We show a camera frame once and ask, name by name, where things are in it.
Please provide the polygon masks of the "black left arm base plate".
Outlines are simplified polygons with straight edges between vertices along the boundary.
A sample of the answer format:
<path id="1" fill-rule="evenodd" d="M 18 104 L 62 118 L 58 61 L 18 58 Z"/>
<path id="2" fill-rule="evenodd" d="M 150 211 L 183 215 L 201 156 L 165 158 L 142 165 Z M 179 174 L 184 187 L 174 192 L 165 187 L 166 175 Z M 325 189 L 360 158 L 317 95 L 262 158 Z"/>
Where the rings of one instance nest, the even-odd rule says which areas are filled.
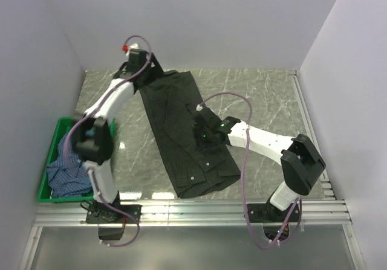
<path id="1" fill-rule="evenodd" d="M 131 223 L 134 224 L 140 221 L 141 205 L 120 205 L 113 204 L 112 206 L 118 208 L 120 211 L 132 216 L 135 221 L 128 218 L 126 215 L 113 211 L 104 204 L 99 204 L 94 201 L 82 201 L 81 208 L 86 210 L 87 224 L 108 224 L 108 223 Z"/>

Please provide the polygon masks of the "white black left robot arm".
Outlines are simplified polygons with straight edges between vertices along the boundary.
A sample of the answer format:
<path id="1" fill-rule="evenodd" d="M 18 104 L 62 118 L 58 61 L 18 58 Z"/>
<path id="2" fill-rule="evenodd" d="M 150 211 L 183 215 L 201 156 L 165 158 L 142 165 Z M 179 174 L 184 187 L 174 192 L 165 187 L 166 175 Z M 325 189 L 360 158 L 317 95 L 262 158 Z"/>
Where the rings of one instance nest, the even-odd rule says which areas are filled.
<path id="1" fill-rule="evenodd" d="M 84 161 L 93 187 L 90 215 L 108 223 L 138 223 L 139 210 L 124 210 L 112 177 L 114 139 L 110 125 L 122 106 L 141 88 L 164 76 L 152 52 L 131 48 L 127 61 L 116 72 L 108 89 L 82 114 L 73 117 L 68 133 L 71 148 Z"/>

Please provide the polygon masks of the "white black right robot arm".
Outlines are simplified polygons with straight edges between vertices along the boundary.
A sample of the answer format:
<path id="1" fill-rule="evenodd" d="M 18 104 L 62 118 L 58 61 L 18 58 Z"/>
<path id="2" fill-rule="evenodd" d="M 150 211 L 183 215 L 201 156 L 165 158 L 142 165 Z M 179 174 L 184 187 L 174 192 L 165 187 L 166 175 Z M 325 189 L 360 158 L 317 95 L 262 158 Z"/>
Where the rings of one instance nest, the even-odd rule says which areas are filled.
<path id="1" fill-rule="evenodd" d="M 309 195 L 326 169 L 326 163 L 312 140 L 267 132 L 234 117 L 221 120 L 211 109 L 198 105 L 193 115 L 193 134 L 200 149 L 223 145 L 247 149 L 279 164 L 284 180 L 268 198 L 266 213 L 278 222 L 289 206 L 301 196 Z"/>

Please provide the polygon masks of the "black pinstriped long sleeve shirt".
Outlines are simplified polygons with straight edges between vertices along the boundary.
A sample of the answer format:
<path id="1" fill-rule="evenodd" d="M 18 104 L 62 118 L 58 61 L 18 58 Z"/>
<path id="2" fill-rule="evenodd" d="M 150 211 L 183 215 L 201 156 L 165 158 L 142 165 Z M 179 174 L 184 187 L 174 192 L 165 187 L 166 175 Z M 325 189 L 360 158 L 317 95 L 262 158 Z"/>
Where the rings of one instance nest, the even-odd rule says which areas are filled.
<path id="1" fill-rule="evenodd" d="M 221 191 L 240 179 L 228 148 L 200 150 L 192 115 L 202 97 L 191 72 L 167 71 L 140 90 L 164 167 L 179 198 Z"/>

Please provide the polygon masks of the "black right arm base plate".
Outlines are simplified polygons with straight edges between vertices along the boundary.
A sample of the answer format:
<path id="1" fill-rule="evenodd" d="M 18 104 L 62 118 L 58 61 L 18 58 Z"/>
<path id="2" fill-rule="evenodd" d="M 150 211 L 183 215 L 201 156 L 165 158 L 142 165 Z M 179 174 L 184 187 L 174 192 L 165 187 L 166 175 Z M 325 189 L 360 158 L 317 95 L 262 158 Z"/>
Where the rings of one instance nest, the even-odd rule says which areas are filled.
<path id="1" fill-rule="evenodd" d="M 247 203 L 244 205 L 245 215 L 250 223 L 280 223 L 285 220 L 288 213 L 288 222 L 301 221 L 301 210 L 299 204 L 291 204 L 284 211 L 279 210 L 269 202 Z"/>

